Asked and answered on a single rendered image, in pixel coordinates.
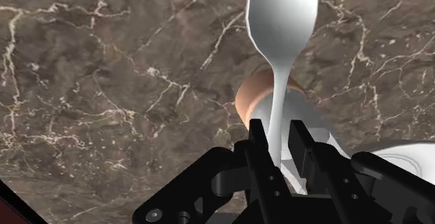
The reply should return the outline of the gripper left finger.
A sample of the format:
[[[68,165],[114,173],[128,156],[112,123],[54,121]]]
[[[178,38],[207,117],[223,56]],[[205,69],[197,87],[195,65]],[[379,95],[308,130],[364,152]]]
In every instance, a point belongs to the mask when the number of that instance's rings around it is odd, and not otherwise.
[[[209,149],[140,205],[132,224],[282,224],[290,197],[253,119],[248,139]]]

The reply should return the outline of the white spoon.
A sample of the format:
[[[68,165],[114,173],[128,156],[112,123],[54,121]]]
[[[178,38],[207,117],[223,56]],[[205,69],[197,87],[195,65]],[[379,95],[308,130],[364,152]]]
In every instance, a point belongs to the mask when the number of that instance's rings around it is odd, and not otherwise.
[[[289,74],[310,39],[319,0],[247,0],[248,36],[273,70],[268,151],[277,167],[282,158],[282,116]]]

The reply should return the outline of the white plate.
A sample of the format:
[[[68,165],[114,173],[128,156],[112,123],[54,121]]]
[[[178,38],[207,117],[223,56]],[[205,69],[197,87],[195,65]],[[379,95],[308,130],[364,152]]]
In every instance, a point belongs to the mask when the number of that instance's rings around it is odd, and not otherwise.
[[[435,185],[435,140],[381,139],[357,146]]]

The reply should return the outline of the brown cup with white inside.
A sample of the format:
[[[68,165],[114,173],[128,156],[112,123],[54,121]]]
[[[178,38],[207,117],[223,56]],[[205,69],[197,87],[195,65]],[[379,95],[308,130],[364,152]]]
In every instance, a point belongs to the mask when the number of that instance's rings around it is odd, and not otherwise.
[[[273,103],[273,84],[271,68],[259,68],[242,82],[236,93],[235,107],[245,126],[249,126],[250,119],[260,119],[264,130],[268,131]],[[306,99],[303,88],[289,78],[282,116],[280,169],[293,189],[298,194],[305,195],[306,180],[300,177],[295,165],[296,157],[291,155],[288,148],[287,140],[292,119],[303,121],[315,141],[333,145],[345,157],[349,154],[337,143],[330,127],[321,119],[313,104]]]

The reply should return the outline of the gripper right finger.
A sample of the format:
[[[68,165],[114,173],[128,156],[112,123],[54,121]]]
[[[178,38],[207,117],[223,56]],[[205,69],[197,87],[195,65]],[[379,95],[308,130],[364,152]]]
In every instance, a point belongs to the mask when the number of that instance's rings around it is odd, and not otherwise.
[[[288,148],[310,195],[329,194],[342,224],[435,224],[435,185],[366,151],[316,142],[300,120]]]

